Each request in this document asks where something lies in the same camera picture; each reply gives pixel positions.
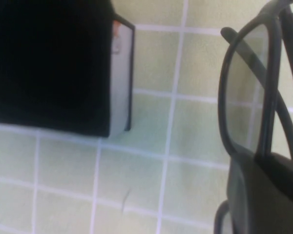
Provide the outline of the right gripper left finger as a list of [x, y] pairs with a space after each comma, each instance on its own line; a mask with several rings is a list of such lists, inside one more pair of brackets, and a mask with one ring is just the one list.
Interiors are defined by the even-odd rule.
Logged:
[[230, 161], [228, 202], [239, 234], [293, 234], [293, 215], [249, 215], [249, 156], [233, 155]]

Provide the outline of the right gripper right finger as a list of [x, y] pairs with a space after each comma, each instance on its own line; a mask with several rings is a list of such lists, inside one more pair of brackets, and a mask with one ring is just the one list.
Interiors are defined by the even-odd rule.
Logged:
[[293, 161], [249, 154], [249, 215], [293, 215]]

